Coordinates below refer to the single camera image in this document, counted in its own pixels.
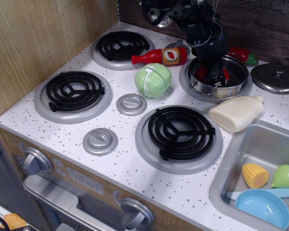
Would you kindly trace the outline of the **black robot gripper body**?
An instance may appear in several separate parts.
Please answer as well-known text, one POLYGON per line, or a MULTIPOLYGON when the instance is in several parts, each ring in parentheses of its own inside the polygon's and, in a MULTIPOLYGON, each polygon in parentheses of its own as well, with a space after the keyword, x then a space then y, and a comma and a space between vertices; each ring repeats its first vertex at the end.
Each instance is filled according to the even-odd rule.
POLYGON ((220 22, 184 21, 185 40, 203 66, 218 65, 229 52, 227 38, 220 22))

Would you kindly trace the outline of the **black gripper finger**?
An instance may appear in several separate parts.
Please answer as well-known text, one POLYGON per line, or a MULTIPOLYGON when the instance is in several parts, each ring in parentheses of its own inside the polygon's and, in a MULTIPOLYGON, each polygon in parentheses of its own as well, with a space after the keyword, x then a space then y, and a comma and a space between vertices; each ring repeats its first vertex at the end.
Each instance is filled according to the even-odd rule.
POLYGON ((222 61, 206 62, 206 84, 212 87, 225 87, 226 77, 223 72, 222 61))

